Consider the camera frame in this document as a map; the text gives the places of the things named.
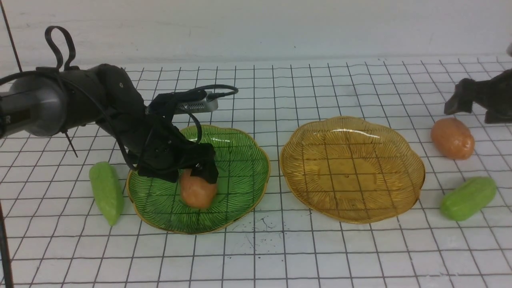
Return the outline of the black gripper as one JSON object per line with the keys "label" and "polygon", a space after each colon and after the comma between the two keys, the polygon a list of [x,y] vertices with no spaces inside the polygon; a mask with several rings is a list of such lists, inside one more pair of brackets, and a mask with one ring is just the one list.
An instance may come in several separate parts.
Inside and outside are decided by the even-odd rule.
{"label": "black gripper", "polygon": [[215,156],[212,144],[192,142],[172,124],[132,121],[132,170],[139,176],[176,183],[179,171],[191,168],[192,177],[216,184]]}

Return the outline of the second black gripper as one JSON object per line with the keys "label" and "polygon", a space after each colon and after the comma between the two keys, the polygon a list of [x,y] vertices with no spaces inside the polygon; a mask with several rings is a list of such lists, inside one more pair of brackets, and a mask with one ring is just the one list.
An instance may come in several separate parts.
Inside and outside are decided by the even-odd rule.
{"label": "second black gripper", "polygon": [[444,105],[444,114],[472,113],[473,102],[486,109],[486,124],[512,122],[512,70],[508,69],[490,80],[463,78]]}

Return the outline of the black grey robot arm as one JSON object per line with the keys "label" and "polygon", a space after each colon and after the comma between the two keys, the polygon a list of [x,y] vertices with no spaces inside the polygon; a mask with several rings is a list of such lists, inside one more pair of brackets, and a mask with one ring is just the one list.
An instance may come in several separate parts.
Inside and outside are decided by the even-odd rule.
{"label": "black grey robot arm", "polygon": [[12,82],[1,95],[1,137],[25,131],[49,137],[95,123],[115,138],[126,164],[149,178],[177,182],[181,170],[215,184],[218,170],[212,144],[202,143],[202,127],[193,118],[197,139],[187,139],[172,120],[192,116],[188,103],[206,101],[206,111],[220,97],[238,93],[228,84],[209,84],[157,95],[147,106],[123,69],[100,64],[87,70],[39,67],[1,79]]}

